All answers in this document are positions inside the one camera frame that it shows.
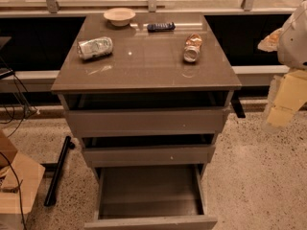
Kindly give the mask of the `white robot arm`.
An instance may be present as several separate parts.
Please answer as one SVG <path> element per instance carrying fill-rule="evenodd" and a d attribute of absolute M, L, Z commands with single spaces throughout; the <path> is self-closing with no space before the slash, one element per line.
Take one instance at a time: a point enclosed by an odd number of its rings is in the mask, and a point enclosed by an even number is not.
<path fill-rule="evenodd" d="M 274 76 L 263 113 L 262 128 L 277 132 L 285 127 L 307 103 L 307 0 L 303 0 L 283 26 L 258 44 L 265 52 L 277 52 L 289 71 Z"/>

